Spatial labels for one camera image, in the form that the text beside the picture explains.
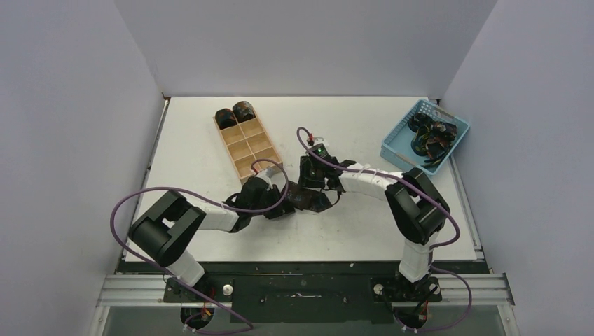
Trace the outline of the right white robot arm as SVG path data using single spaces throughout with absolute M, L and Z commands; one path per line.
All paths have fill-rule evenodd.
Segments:
M 318 143 L 300 157 L 298 185 L 338 194 L 360 193 L 388 203 L 405 239 L 396 291 L 405 300 L 414 300 L 423 292 L 433 245 L 450 207 L 422 170 L 413 168 L 398 175 L 353 160 L 338 162 L 324 144 Z

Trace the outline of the wooden compartment tray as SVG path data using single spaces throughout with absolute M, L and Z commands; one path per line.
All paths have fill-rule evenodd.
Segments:
M 270 160 L 282 167 L 282 159 L 258 117 L 218 131 L 242 185 L 256 171 L 271 168 L 272 175 L 280 173 Z

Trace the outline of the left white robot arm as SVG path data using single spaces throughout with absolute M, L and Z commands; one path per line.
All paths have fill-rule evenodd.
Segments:
M 257 176 L 220 204 L 194 205 L 179 191 L 168 190 L 132 224 L 128 237 L 182 282 L 189 300 L 201 301 L 209 292 L 207 271 L 188 251 L 197 231 L 236 233 L 254 216 L 274 220 L 292 214 L 295 208 L 286 196 L 269 178 Z

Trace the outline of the blue plastic basket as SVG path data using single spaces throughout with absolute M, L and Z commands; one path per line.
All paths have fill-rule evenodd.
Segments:
M 416 155 L 410 146 L 411 140 L 413 139 L 415 133 L 409 129 L 408 121 L 416 113 L 427 114 L 434 120 L 452 123 L 457 126 L 457 137 L 453 144 L 453 148 L 438 166 L 428 169 L 424 168 L 422 165 L 427 158 Z M 440 106 L 426 99 L 420 99 L 413 105 L 413 107 L 409 109 L 405 116 L 400 119 L 400 121 L 390 131 L 390 133 L 382 140 L 380 157 L 404 171 L 408 171 L 412 168 L 419 168 L 428 175 L 433 176 L 449 159 L 469 129 L 470 124 L 467 121 L 448 113 Z

